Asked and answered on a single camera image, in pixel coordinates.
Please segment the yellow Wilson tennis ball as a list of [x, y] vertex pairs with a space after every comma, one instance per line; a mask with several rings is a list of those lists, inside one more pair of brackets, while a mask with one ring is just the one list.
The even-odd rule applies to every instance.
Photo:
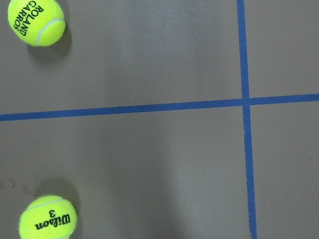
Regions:
[[71, 202], [55, 195], [33, 201], [21, 214], [22, 239], [68, 239], [75, 231], [77, 213]]

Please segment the yellow Roland Garros tennis ball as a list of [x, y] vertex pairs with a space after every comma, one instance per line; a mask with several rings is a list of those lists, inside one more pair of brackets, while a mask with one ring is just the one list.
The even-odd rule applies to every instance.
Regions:
[[36, 47], [55, 44], [66, 28], [63, 10], [55, 0], [12, 0], [7, 18], [17, 37]]

